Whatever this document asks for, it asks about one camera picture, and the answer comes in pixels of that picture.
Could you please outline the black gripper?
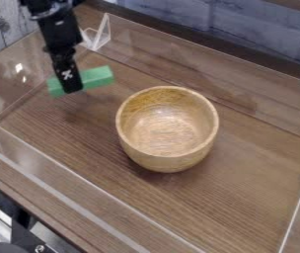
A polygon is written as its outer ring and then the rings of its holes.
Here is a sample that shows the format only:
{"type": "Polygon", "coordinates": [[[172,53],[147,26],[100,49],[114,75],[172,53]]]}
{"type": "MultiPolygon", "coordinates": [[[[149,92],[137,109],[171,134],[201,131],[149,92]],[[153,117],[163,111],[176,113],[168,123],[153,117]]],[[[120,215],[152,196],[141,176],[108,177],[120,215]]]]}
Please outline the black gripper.
{"type": "Polygon", "coordinates": [[[38,8],[36,16],[54,72],[54,77],[49,80],[49,92],[74,93],[82,89],[82,82],[73,48],[82,42],[82,37],[73,11],[68,7],[38,8]]]}

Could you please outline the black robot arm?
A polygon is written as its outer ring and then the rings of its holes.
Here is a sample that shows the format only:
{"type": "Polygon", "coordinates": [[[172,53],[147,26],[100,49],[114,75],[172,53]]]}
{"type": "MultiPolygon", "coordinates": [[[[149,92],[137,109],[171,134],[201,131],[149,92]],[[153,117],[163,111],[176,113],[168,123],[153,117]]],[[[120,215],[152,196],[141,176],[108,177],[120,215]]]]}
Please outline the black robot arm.
{"type": "Polygon", "coordinates": [[[38,23],[60,90],[65,94],[74,93],[82,89],[73,59],[74,48],[82,42],[82,36],[72,0],[20,0],[20,4],[28,8],[30,20],[38,23]]]}

